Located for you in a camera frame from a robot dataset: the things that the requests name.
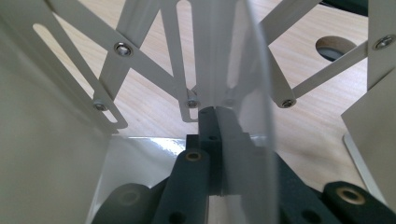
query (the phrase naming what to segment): metal rivet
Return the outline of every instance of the metal rivet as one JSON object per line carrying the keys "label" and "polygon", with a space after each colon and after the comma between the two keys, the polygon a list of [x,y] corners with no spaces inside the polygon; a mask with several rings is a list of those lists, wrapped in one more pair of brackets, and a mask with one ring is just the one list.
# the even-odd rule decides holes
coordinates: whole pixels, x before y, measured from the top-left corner
{"label": "metal rivet", "polygon": [[296,100],[285,100],[282,103],[282,108],[292,107],[292,106],[294,106],[296,104],[296,102],[297,102]]}
{"label": "metal rivet", "polygon": [[190,109],[196,108],[198,106],[199,106],[199,101],[197,101],[197,100],[193,99],[193,100],[188,100],[186,102],[186,107],[188,107]]}
{"label": "metal rivet", "polygon": [[125,44],[125,43],[117,43],[114,45],[114,50],[118,53],[121,57],[128,57],[134,54],[133,49]]}
{"label": "metal rivet", "polygon": [[384,49],[387,48],[390,44],[392,44],[396,39],[396,35],[386,35],[375,42],[373,49]]}
{"label": "metal rivet", "polygon": [[366,203],[363,195],[352,188],[341,187],[336,190],[337,195],[347,203],[361,205]]}
{"label": "metal rivet", "polygon": [[198,161],[201,159],[201,157],[202,157],[201,153],[199,153],[199,152],[189,152],[186,155],[186,159],[188,161]]}
{"label": "metal rivet", "polygon": [[100,101],[96,101],[93,103],[93,107],[95,107],[99,111],[107,111],[107,107]]}

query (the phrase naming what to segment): wooden surface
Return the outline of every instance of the wooden surface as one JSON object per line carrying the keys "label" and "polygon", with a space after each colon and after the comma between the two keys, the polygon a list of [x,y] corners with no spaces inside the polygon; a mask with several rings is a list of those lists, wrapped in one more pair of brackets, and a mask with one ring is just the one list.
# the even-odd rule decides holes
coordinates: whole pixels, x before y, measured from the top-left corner
{"label": "wooden surface", "polygon": [[[81,1],[113,28],[117,25],[123,1]],[[251,0],[257,21],[260,21],[279,1]],[[193,55],[189,4],[180,3],[179,20],[186,47],[188,86],[193,84]],[[317,6],[276,40],[270,49],[292,87],[315,74],[330,62],[316,51],[318,39],[337,35],[359,45],[367,39],[367,18],[337,9]],[[68,33],[99,76],[106,51],[72,28]],[[161,16],[157,16],[142,48],[150,58],[172,74],[165,45]],[[77,73],[67,65],[72,73]],[[361,178],[344,147],[342,137],[347,131],[341,114],[356,102],[366,90],[364,60],[339,76],[298,99],[290,109],[274,107],[277,150],[281,157],[315,189],[325,183],[345,180],[363,186]],[[120,130],[128,136],[185,137],[197,133],[196,123],[181,121],[177,100],[130,70],[116,99],[129,127]]]}

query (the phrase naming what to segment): black plastic part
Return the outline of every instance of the black plastic part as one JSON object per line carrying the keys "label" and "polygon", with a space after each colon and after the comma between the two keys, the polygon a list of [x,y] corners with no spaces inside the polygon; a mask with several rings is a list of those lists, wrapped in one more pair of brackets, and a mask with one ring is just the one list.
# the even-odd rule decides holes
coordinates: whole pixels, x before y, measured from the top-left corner
{"label": "black plastic part", "polygon": [[198,113],[200,149],[210,156],[210,195],[222,194],[222,141],[218,117],[213,106]]}
{"label": "black plastic part", "polygon": [[277,157],[281,223],[341,223],[297,174]]}
{"label": "black plastic part", "polygon": [[329,7],[336,7],[338,9],[352,12],[365,17],[367,17],[369,14],[368,0],[323,0],[322,4]]}
{"label": "black plastic part", "polygon": [[196,149],[177,156],[153,224],[206,223],[209,160],[207,153]]}
{"label": "black plastic part", "polygon": [[[341,193],[337,192],[338,189],[352,189],[352,193],[343,196],[344,198],[351,198],[352,203],[344,200],[340,196]],[[354,195],[353,191],[362,196],[362,203],[354,203],[358,197]],[[396,223],[396,215],[389,208],[364,189],[347,182],[340,181],[327,184],[322,193],[322,200],[344,223]]]}
{"label": "black plastic part", "polygon": [[157,210],[167,178],[149,189],[139,184],[122,185],[108,196],[92,224],[149,224]]}
{"label": "black plastic part", "polygon": [[321,192],[318,191],[317,189],[313,189],[309,186],[307,186],[308,188],[310,188],[312,190],[312,192],[314,192],[314,194],[321,200]]}
{"label": "black plastic part", "polygon": [[187,134],[186,136],[186,150],[199,149],[199,135]]}

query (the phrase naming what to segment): circular hole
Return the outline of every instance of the circular hole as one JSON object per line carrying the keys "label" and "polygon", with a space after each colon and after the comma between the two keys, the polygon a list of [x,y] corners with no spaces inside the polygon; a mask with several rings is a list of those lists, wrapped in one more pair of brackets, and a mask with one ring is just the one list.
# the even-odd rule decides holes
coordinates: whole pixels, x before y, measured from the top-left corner
{"label": "circular hole", "polygon": [[350,200],[357,200],[359,198],[358,195],[350,191],[344,191],[343,194],[345,197],[347,197]]}
{"label": "circular hole", "polygon": [[199,152],[189,152],[186,155],[188,161],[198,161],[201,159],[201,153]]}
{"label": "circular hole", "polygon": [[320,216],[311,210],[304,210],[301,215],[303,216],[303,218],[305,219],[305,221],[309,222],[309,223],[321,223],[321,218]]}
{"label": "circular hole", "polygon": [[134,190],[123,192],[120,196],[120,204],[130,206],[139,201],[140,194]]}
{"label": "circular hole", "polygon": [[361,195],[356,190],[351,188],[347,188],[347,187],[338,188],[336,190],[336,193],[342,200],[346,201],[347,203],[361,205],[366,202],[363,195]]}
{"label": "circular hole", "polygon": [[183,224],[186,222],[186,216],[180,212],[174,212],[169,216],[169,222],[172,224]]}
{"label": "circular hole", "polygon": [[315,45],[318,53],[330,62],[341,58],[350,50],[356,48],[352,41],[340,36],[324,36]]}

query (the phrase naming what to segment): screw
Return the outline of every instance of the screw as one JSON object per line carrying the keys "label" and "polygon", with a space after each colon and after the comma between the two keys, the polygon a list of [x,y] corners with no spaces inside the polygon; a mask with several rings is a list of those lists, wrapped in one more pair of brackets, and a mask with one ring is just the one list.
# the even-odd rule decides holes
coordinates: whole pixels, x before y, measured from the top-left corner
{"label": "screw", "polygon": [[289,107],[292,107],[292,106],[294,106],[296,103],[297,103],[296,100],[285,100],[285,101],[283,101],[283,103],[282,103],[282,108],[289,108]]}
{"label": "screw", "polygon": [[125,44],[125,43],[117,43],[114,45],[114,50],[121,56],[121,57],[128,57],[132,56],[134,51],[132,48]]}
{"label": "screw", "polygon": [[186,102],[186,106],[190,109],[196,108],[199,106],[199,101],[197,100],[188,100]]}
{"label": "screw", "polygon": [[100,102],[94,103],[93,107],[95,107],[99,111],[107,111],[107,107],[104,104],[100,103]]}
{"label": "screw", "polygon": [[395,35],[386,35],[375,42],[373,49],[384,49],[395,41]]}

